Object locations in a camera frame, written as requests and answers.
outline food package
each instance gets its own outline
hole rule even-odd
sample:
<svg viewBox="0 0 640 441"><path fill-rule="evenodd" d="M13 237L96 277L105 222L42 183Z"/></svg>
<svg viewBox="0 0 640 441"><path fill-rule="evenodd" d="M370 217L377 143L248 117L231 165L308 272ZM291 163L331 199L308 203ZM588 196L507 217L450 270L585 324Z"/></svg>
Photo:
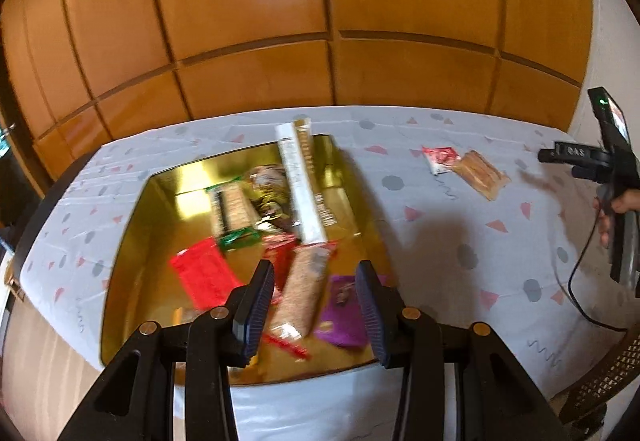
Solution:
<svg viewBox="0 0 640 441"><path fill-rule="evenodd" d="M295 249L282 301L271 320L273 335L298 340L310 333L324 290L326 263L334 249L335 243L308 244Z"/></svg>
<svg viewBox="0 0 640 441"><path fill-rule="evenodd" d="M246 246L260 239L254 228L258 214L239 179L209 187L207 194L211 202L211 231L222 249Z"/></svg>
<svg viewBox="0 0 640 441"><path fill-rule="evenodd" d="M500 189L511 181L475 150L467 152L451 169L489 201L495 201Z"/></svg>
<svg viewBox="0 0 640 441"><path fill-rule="evenodd" d="M276 126L276 137L289 180L292 205L300 223L302 243L325 243L324 227L337 222L324 204L316 179L309 120Z"/></svg>
<svg viewBox="0 0 640 441"><path fill-rule="evenodd" d="M278 164L256 166L244 178L249 199L260 217L255 228L267 233L291 231L289 183L284 167Z"/></svg>
<svg viewBox="0 0 640 441"><path fill-rule="evenodd" d="M386 277L379 275L384 284ZM332 275L330 278L329 302L320 313L316 338L338 347L359 348L369 343L364 327L364 318L358 304L353 275Z"/></svg>
<svg viewBox="0 0 640 441"><path fill-rule="evenodd" d="M170 263L195 309L224 305L231 291L242 285L212 237L184 249Z"/></svg>
<svg viewBox="0 0 640 441"><path fill-rule="evenodd" d="M460 156L453 147L422 147L422 153L429 162L429 168L434 176L443 172L451 172L451 167L460 161Z"/></svg>
<svg viewBox="0 0 640 441"><path fill-rule="evenodd" d="M264 245L263 258L273 264L275 289L278 292L284 290L297 242L297 238L292 233L265 235L262 238L262 244Z"/></svg>

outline metal tray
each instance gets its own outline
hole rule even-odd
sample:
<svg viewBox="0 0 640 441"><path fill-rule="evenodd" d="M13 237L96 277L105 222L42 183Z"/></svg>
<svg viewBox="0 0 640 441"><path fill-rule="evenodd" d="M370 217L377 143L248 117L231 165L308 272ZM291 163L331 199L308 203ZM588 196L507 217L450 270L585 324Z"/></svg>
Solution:
<svg viewBox="0 0 640 441"><path fill-rule="evenodd" d="M107 364L135 328L146 320L173 325L179 307L190 308L189 297L169 265L179 251L211 235L206 187L241 176L251 167L281 163L276 143L235 150L181 165L151 176L125 230L116 257L104 309L100 359ZM316 176L324 201L338 223L327 228L338 241L328 263L335 275L353 275L362 259L371 259L379 273L391 275L385 248L367 205L356 172L328 135L314 137ZM244 247L226 255L229 267L249 281L262 256L262 246ZM318 310L324 306L328 292ZM370 347L342 349L311 334L298 342L310 360L296 360L276 345L260 343L258 363L231 372L231 383L274 383L350 369L373 361ZM176 383L184 372L176 371Z"/></svg>

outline brown snack bar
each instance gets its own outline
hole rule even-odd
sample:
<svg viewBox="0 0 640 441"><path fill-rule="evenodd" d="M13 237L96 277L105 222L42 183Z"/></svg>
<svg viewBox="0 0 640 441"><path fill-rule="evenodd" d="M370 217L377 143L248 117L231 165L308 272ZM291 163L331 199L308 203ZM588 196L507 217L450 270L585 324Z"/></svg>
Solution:
<svg viewBox="0 0 640 441"><path fill-rule="evenodd" d="M475 150L467 152L450 168L489 201L495 201L500 189L511 181Z"/></svg>
<svg viewBox="0 0 640 441"><path fill-rule="evenodd" d="M309 334L324 290L326 263L334 249L335 243L296 248L282 301L271 321L273 335L297 340Z"/></svg>

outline red snack package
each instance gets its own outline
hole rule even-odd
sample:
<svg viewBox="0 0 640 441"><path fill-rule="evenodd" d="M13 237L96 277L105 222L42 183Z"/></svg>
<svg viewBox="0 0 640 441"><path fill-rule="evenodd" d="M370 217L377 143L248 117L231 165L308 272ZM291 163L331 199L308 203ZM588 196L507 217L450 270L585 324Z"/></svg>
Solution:
<svg viewBox="0 0 640 441"><path fill-rule="evenodd" d="M429 162L431 173L434 176L443 172L451 172L451 167L460 161L460 156L453 147L422 147L422 153Z"/></svg>
<svg viewBox="0 0 640 441"><path fill-rule="evenodd" d="M184 249L170 262L196 309L222 306L231 291L242 286L212 237Z"/></svg>
<svg viewBox="0 0 640 441"><path fill-rule="evenodd" d="M297 239L293 233L278 233L262 238L264 245L264 258L273 264L275 286L278 292L284 289L284 284L289 277L289 268L293 261L293 249Z"/></svg>

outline table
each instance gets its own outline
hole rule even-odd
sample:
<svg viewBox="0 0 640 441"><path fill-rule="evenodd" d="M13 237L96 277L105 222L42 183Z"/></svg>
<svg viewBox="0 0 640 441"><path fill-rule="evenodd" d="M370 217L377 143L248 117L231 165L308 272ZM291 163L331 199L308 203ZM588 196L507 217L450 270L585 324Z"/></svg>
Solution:
<svg viewBox="0 0 640 441"><path fill-rule="evenodd" d="M492 325L551 397L620 338L590 325L564 288L593 223L594 185L537 151L571 138L495 116L397 107L257 111L197 120L104 145L70 183L24 261L20 282L35 307L100 368L102 310L127 220L149 176L179 164L274 141L274 125L302 114L332 134L373 194L371 202L408 305L439 322ZM421 146L475 149L511 178L486 201L453 173L433 177ZM574 291L594 317L629 325L633 295L609 279L593 241ZM454 394L447 370L447 432ZM398 371L371 365L307 381L234 388L241 439L388 439ZM177 396L180 414L181 397Z"/></svg>

